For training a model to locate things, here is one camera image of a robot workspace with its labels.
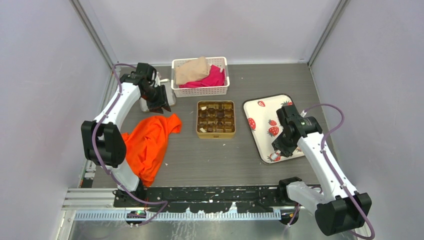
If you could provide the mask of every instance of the strawberry tray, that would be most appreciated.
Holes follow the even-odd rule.
[[[300,148],[297,148],[291,157],[278,157],[276,160],[270,158],[274,152],[271,145],[276,137],[283,131],[276,111],[283,105],[291,105],[292,99],[285,94],[266,96],[262,98],[247,100],[243,104],[244,114],[249,123],[250,131],[260,159],[267,164],[304,156]]]

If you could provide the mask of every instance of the strawberry print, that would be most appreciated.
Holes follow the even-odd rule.
[[[255,123],[255,120],[253,120],[253,118],[249,117],[249,118],[247,119],[247,121],[249,122],[250,129],[252,129],[252,130],[254,131],[254,130],[256,129],[256,123]]]
[[[273,154],[271,153],[270,155],[269,155],[269,157],[268,157],[268,160],[270,160],[271,162],[277,162],[277,161],[280,161],[281,160],[281,156],[279,155],[275,160],[273,160],[272,158],[271,158],[271,156],[272,156]]]
[[[264,101],[257,101],[257,104],[261,107],[265,107]]]
[[[293,102],[291,102],[291,101],[285,101],[285,102],[281,103],[281,105],[283,105],[283,106],[290,106],[290,105],[293,105]]]
[[[273,127],[270,127],[268,129],[268,134],[271,137],[275,137],[275,136],[277,136],[277,134],[279,133],[279,131],[280,131],[280,128],[278,126],[273,126]]]
[[[276,122],[276,121],[274,121],[274,120],[269,119],[269,120],[268,120],[268,123],[269,123],[269,125],[271,125],[271,126],[277,126],[277,122]]]

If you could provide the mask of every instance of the red cloth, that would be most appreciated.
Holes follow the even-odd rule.
[[[126,161],[144,186],[150,187],[155,180],[167,151],[168,135],[179,133],[182,125],[175,113],[170,117],[151,116],[139,122],[131,134],[122,134]]]
[[[186,84],[180,85],[179,87],[182,88],[200,88],[200,87],[216,87],[216,86],[223,86],[225,81],[225,68],[222,69],[222,72],[220,72],[221,68],[212,65],[210,66],[210,72],[209,76],[203,78],[199,81],[189,81]]]

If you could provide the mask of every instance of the robotic arm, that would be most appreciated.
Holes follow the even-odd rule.
[[[135,192],[136,196],[142,198],[143,184],[139,184],[140,179],[132,172],[125,160],[127,148],[122,139],[120,128],[131,107],[140,98],[146,100],[150,112],[163,114],[162,108],[169,112],[171,108],[168,103],[165,86],[160,84],[157,71],[151,65],[139,63],[135,71],[123,75],[120,78],[120,82],[122,86],[121,93],[117,89],[112,97],[113,100],[108,103],[104,110],[93,121],[84,121],[82,124],[81,133],[84,154],[88,160],[93,161],[98,166],[101,165],[94,151],[92,135],[95,125],[114,104],[98,128],[95,143],[106,168],[130,192]],[[121,190],[122,194],[125,194],[121,186],[118,186],[118,189]]]
[[[294,104],[283,106],[276,113],[284,130],[272,143],[275,154],[290,157],[299,146],[323,192],[318,193],[300,178],[292,177],[279,182],[280,197],[286,202],[297,202],[314,214],[318,227],[327,236],[362,227],[365,220],[349,195],[353,196],[365,215],[370,211],[371,198],[367,193],[358,193],[334,156],[327,151],[327,143],[322,143],[323,130],[317,120],[313,116],[301,116]]]

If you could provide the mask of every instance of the orange cloth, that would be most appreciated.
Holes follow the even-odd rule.
[[[174,113],[170,117],[151,116],[138,123],[131,134],[123,133],[126,161],[144,186],[150,187],[164,160],[168,135],[179,133],[183,123]]]

